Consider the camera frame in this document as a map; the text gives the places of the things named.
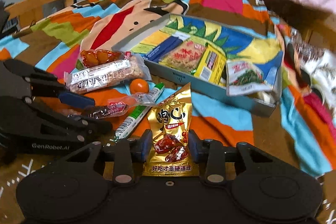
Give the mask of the yellow snack packet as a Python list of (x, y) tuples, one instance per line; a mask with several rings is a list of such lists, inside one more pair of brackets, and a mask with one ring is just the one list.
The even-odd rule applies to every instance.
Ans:
[(207, 43), (194, 77), (217, 85), (220, 83), (226, 60), (225, 53), (219, 47)]

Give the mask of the green white sausage stick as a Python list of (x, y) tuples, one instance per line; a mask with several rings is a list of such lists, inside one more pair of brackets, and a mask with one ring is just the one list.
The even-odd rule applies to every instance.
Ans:
[[(165, 84), (159, 83), (156, 84), (148, 93), (149, 98), (154, 101), (154, 105), (157, 99), (163, 93), (164, 89)], [(127, 139), (150, 109), (151, 106), (145, 106), (144, 104), (136, 106), (134, 110), (122, 122), (122, 124), (120, 124), (120, 126), (116, 129), (115, 135), (112, 139), (110, 139), (110, 141), (112, 141), (113, 143), (117, 143), (121, 139)]]

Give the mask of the rice cracker bar packet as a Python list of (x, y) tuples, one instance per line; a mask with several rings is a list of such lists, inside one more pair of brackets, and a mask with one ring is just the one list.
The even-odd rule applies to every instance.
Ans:
[(186, 40), (159, 59), (159, 64), (181, 72), (193, 74), (206, 47), (202, 44)]

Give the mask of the orange braised snack packet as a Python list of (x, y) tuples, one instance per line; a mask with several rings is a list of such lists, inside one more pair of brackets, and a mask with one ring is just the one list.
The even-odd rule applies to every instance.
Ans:
[(80, 52), (79, 60), (85, 68), (92, 68), (119, 60), (121, 56), (122, 53), (119, 51), (83, 50)]

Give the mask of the metal tray with dinosaur drawing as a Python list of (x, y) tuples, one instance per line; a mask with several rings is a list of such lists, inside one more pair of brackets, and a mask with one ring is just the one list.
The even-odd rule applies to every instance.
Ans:
[(127, 32), (114, 50), (140, 54), (151, 73), (268, 117), (281, 95), (283, 51), (274, 37), (212, 20), (167, 14)]

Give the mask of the green vegetable snack packet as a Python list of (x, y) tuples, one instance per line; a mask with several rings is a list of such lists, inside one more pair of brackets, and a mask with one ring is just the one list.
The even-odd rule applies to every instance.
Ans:
[(268, 73), (248, 61), (227, 61), (226, 91), (228, 96), (243, 96), (257, 92), (271, 92), (277, 69), (272, 67)]

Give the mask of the clear peanut brittle packet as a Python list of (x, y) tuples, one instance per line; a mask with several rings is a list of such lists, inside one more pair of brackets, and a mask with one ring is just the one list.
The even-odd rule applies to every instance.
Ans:
[(143, 79), (151, 80), (149, 68), (139, 54), (112, 61), (76, 73), (64, 73), (64, 83), (73, 93), (84, 94), (94, 90), (116, 86), (120, 83)]

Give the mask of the wooden bed frame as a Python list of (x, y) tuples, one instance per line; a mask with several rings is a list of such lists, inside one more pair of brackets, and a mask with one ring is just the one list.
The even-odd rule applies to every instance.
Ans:
[[(44, 18), (43, 6), (59, 0), (24, 0), (9, 5), (5, 11), (9, 13), (9, 19), (17, 18), (20, 28), (29, 26)], [(74, 4), (74, 0), (62, 0), (65, 7)]]

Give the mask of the gold chicken heart snack packet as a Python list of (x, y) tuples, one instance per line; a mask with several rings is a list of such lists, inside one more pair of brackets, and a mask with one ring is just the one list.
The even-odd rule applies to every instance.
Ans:
[(192, 112), (190, 84), (186, 84), (149, 111), (147, 120), (152, 132), (152, 145), (143, 165), (144, 176), (199, 175), (199, 167), (189, 150)]

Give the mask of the floral satin quilt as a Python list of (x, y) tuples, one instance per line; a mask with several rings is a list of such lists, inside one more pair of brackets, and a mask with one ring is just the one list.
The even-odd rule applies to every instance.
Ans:
[(277, 24), (274, 30), (284, 50), (282, 82), (305, 96), (316, 94), (335, 117), (335, 53), (304, 42), (298, 30), (286, 24)]

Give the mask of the colourful Paul Frank blanket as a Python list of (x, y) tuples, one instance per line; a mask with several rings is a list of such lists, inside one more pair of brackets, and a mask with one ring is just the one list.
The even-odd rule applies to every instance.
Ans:
[(83, 0), (1, 38), (1, 223), (335, 223), (335, 54), (260, 0)]

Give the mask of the red clear sausage packet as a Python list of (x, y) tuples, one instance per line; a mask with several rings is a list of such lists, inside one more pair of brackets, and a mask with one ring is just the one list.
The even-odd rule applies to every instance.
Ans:
[(154, 106), (155, 100), (147, 93), (135, 93), (132, 95), (109, 99), (104, 106), (87, 107), (81, 113), (90, 119), (104, 119), (120, 117), (127, 113), (130, 108), (136, 106)]

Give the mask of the small orange mandarin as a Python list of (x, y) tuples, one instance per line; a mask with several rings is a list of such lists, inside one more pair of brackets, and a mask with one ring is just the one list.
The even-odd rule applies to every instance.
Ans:
[(129, 85), (130, 93), (148, 93), (149, 84), (143, 79), (134, 79)]

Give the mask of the blue white snack packet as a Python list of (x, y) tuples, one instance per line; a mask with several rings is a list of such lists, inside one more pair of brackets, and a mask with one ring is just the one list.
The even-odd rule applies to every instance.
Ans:
[(175, 34), (172, 34), (163, 42), (161, 42), (161, 44), (156, 46), (149, 53), (145, 54), (142, 58), (157, 63), (159, 62), (159, 59), (162, 56), (169, 53), (170, 51), (172, 51), (177, 46), (181, 45), (182, 42), (184, 42), (189, 38), (190, 38), (189, 34), (176, 32)]

